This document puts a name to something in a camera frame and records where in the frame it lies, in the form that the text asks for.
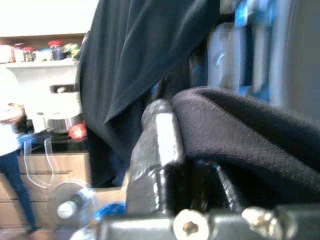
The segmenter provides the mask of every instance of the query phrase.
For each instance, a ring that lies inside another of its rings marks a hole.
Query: black fabric
[[[218,19],[219,4],[219,0],[99,1],[79,71],[86,125],[106,144],[104,152],[91,154],[99,156],[90,160],[94,187],[123,175],[141,133],[142,96],[205,39]],[[90,152],[101,148],[91,144]],[[106,172],[100,174],[98,166]]]
[[[172,105],[187,158],[230,166],[251,203],[320,201],[318,125],[222,90],[186,90]]]

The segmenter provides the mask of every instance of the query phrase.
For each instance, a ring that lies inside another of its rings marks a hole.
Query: shelf
[[[76,66],[79,62],[71,58],[58,60],[58,61],[29,61],[29,62],[12,62],[5,63],[8,69],[13,68],[50,68],[50,67],[64,67],[64,66]]]

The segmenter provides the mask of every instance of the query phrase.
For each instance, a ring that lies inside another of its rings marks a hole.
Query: blue jeans
[[[25,218],[29,224],[28,233],[35,232],[38,229],[36,219],[31,207],[29,193],[21,180],[16,151],[0,156],[0,172],[4,174],[19,199]]]

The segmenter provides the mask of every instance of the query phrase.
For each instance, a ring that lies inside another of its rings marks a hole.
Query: kitchen counter
[[[68,134],[52,133],[52,151],[53,153],[86,153],[88,152],[87,138],[83,139],[70,139]],[[32,154],[43,154],[45,148],[43,144],[33,144]]]

